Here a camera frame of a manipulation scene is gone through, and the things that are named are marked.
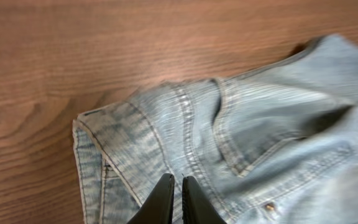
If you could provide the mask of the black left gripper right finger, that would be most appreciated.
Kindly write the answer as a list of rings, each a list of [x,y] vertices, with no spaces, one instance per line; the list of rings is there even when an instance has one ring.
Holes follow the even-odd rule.
[[[183,178],[182,211],[184,224],[226,224],[193,176]]]

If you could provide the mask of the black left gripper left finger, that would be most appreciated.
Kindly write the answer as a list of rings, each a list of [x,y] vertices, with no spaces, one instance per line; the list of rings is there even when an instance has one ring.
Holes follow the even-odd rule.
[[[140,210],[128,224],[172,224],[175,178],[161,176]]]

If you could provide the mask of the light blue denim shorts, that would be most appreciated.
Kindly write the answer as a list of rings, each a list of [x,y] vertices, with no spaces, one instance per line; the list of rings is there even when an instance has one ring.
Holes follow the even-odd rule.
[[[358,223],[358,46],[312,40],[234,77],[164,83],[80,114],[85,223],[125,223],[165,173],[192,175],[227,223]]]

